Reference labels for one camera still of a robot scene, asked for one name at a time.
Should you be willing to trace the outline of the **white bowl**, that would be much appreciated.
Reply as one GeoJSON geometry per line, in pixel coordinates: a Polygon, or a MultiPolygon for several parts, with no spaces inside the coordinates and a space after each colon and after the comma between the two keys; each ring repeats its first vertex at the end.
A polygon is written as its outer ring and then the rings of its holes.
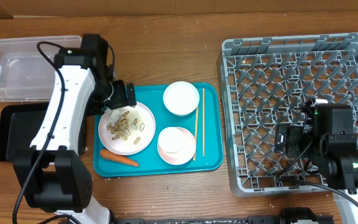
{"type": "Polygon", "coordinates": [[[196,87],[188,82],[174,82],[166,87],[163,103],[169,112],[177,116],[192,113],[200,102],[200,94],[196,87]]]}

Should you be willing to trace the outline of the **white paper cup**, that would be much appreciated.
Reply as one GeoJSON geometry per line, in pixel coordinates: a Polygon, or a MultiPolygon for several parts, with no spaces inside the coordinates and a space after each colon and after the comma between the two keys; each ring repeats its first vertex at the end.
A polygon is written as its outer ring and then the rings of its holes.
{"type": "Polygon", "coordinates": [[[180,150],[182,139],[183,134],[178,128],[167,127],[160,132],[158,144],[166,153],[173,154],[180,150]]]}

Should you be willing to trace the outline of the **pink small bowl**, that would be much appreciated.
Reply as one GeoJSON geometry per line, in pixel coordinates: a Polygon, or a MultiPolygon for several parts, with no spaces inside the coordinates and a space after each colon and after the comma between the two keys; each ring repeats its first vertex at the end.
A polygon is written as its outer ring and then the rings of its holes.
{"type": "Polygon", "coordinates": [[[181,127],[175,127],[175,128],[178,128],[183,134],[183,139],[180,143],[180,150],[173,154],[166,153],[159,146],[158,142],[157,142],[157,150],[159,156],[166,163],[174,166],[180,166],[192,160],[195,153],[195,138],[194,135],[192,135],[189,132],[189,130],[181,127]]]}

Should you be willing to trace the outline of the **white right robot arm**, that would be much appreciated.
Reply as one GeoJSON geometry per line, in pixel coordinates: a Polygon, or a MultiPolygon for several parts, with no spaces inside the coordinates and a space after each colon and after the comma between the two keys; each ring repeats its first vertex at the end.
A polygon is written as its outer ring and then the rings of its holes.
{"type": "Polygon", "coordinates": [[[317,187],[334,194],[342,221],[358,223],[358,148],[351,106],[311,99],[300,111],[305,114],[302,126],[277,126],[275,152],[316,166],[327,182],[317,187]]]}

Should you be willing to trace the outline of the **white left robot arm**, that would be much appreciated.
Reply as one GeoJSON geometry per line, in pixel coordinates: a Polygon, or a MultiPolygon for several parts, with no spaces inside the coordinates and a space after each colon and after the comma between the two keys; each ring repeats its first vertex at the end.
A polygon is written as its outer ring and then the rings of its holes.
{"type": "Polygon", "coordinates": [[[99,34],[85,34],[78,48],[59,46],[47,62],[55,70],[55,85],[43,122],[27,149],[12,158],[21,186],[12,222],[22,200],[68,223],[116,223],[113,212],[92,195],[93,180],[79,155],[80,130],[87,114],[105,108],[135,106],[133,83],[114,79],[114,65],[107,64],[113,53],[99,34]]]}

